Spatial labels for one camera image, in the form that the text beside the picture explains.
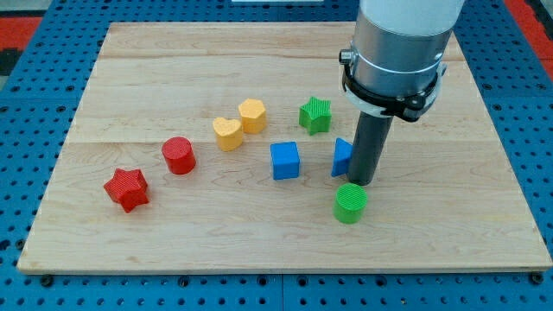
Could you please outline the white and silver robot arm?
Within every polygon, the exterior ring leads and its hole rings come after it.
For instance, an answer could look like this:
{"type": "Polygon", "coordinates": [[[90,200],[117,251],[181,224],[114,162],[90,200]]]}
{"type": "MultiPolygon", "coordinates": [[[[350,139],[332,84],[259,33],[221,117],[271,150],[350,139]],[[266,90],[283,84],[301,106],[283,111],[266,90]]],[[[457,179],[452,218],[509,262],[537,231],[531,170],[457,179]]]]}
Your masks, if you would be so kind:
{"type": "Polygon", "coordinates": [[[361,0],[350,48],[340,51],[348,100],[372,117],[415,122],[434,103],[445,48],[463,0],[361,0]]]}

